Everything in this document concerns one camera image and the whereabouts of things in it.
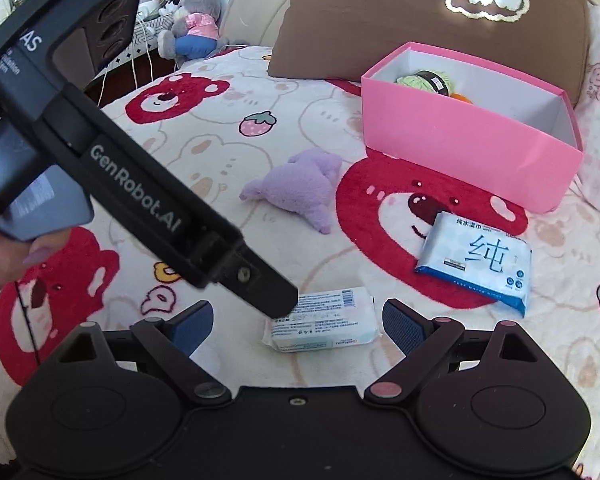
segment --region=brown pillow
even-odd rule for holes
[[[359,81],[409,41],[526,72],[575,104],[589,44],[587,0],[290,0],[269,75]]]

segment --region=orange object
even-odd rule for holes
[[[464,97],[462,94],[451,94],[453,99],[458,99],[459,101],[464,101],[465,103],[474,104],[471,100]]]

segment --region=hand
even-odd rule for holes
[[[41,264],[61,250],[71,231],[41,236],[33,242],[17,242],[0,234],[0,290],[24,276],[29,267]]]

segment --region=wet wipes package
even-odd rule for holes
[[[416,272],[480,292],[524,317],[531,288],[531,248],[503,231],[441,212],[427,235]]]
[[[374,298],[360,286],[303,294],[289,316],[267,319],[263,343],[302,352],[362,345],[379,335]]]

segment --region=fingernail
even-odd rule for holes
[[[26,267],[32,267],[34,265],[41,264],[45,260],[48,260],[54,253],[55,251],[53,249],[49,249],[48,247],[40,247],[27,256],[22,264]]]

